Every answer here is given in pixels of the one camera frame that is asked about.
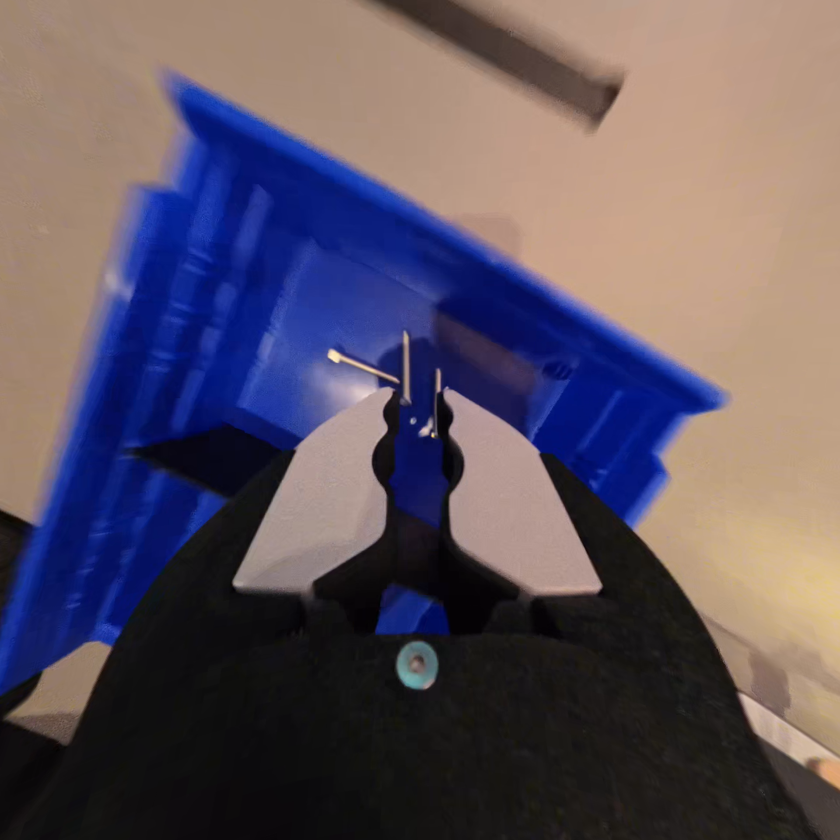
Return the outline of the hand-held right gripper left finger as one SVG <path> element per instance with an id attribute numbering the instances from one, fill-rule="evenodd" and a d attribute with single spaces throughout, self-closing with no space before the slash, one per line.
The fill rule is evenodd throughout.
<path id="1" fill-rule="evenodd" d="M 384 387 L 297 446 L 234 574 L 238 592 L 313 595 L 315 585 L 385 533 L 387 493 L 373 468 L 388 432 Z"/>

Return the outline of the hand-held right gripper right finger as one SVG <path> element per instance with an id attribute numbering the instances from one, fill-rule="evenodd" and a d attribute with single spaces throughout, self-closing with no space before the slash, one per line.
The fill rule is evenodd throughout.
<path id="1" fill-rule="evenodd" d="M 529 597 L 597 595 L 602 581 L 539 451 L 452 388 L 448 440 L 463 468 L 448 498 L 457 550 Z"/>

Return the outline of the blue storage bin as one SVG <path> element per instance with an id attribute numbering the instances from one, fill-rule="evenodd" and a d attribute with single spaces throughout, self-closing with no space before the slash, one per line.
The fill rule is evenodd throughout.
<path id="1" fill-rule="evenodd" d="M 39 522 L 2 618 L 2 692 L 112 645 L 164 564 L 277 450 L 385 382 L 410 340 L 396 504 L 438 523 L 433 375 L 635 525 L 725 392 L 465 231 L 194 82 L 170 184 L 137 188 Z"/>

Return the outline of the dark grey table strip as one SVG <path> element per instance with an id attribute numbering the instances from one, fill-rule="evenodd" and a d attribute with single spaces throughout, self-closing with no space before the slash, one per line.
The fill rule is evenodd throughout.
<path id="1" fill-rule="evenodd" d="M 593 133 L 627 83 L 619 66 L 522 24 L 496 9 L 455 1 L 365 1 L 400 26 L 504 81 Z"/>

